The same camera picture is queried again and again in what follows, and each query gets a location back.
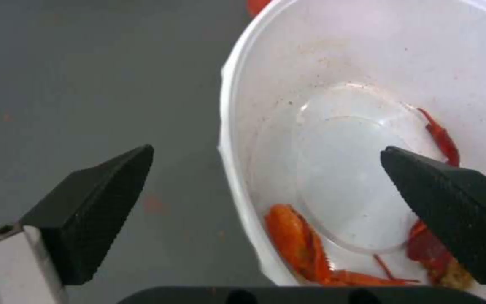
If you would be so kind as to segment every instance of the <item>crawfish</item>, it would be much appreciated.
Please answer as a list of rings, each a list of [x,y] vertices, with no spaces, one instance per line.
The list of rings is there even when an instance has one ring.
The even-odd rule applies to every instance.
[[[440,126],[426,110],[420,108],[418,110],[428,120],[426,129],[442,154],[447,157],[447,163],[458,167],[460,163],[459,150],[447,130]],[[427,276],[433,285],[440,285],[448,274],[448,270],[452,268],[461,269],[460,266],[454,267],[457,261],[421,220],[417,220],[410,229],[407,257],[420,262],[427,269]],[[462,269],[457,271],[457,273],[462,274],[464,272]]]
[[[416,280],[382,279],[363,273],[329,269],[320,237],[292,206],[276,204],[265,217],[266,227],[280,255],[305,279],[326,286],[405,285]]]

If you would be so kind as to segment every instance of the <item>plastic cup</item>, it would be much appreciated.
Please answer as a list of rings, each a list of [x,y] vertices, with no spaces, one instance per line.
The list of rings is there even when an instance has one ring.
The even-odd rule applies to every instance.
[[[399,146],[445,160],[424,108],[461,166],[486,174],[486,0],[274,0],[222,70],[220,152],[262,271],[304,283],[270,242],[264,215],[291,204],[334,269],[426,279],[405,257],[416,216],[380,166]],[[471,292],[486,298],[486,286]]]

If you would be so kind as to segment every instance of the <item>gray table surface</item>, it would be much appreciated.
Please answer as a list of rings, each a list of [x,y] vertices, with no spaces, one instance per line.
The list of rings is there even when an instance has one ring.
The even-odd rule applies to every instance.
[[[269,285],[216,150],[245,0],[0,0],[0,224],[70,171],[156,148],[141,198],[71,303],[158,285]]]

